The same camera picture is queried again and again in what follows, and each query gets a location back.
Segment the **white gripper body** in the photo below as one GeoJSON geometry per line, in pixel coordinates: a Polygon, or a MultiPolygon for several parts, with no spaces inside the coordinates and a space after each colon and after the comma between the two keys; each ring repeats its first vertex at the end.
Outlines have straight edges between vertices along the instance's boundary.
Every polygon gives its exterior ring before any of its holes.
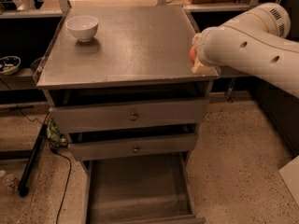
{"type": "Polygon", "coordinates": [[[204,66],[217,66],[218,63],[213,61],[211,58],[207,55],[207,49],[209,47],[208,37],[211,33],[214,33],[217,30],[216,27],[209,27],[203,30],[201,34],[201,39],[197,42],[196,51],[197,51],[197,60],[200,61],[204,66]]]}

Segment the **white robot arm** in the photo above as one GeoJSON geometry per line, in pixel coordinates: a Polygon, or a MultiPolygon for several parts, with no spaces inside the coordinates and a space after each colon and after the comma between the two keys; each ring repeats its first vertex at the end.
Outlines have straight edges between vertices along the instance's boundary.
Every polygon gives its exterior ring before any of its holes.
{"type": "Polygon", "coordinates": [[[265,3],[192,39],[193,72],[216,66],[258,77],[299,97],[299,43],[286,38],[291,19],[284,7],[265,3]]]}

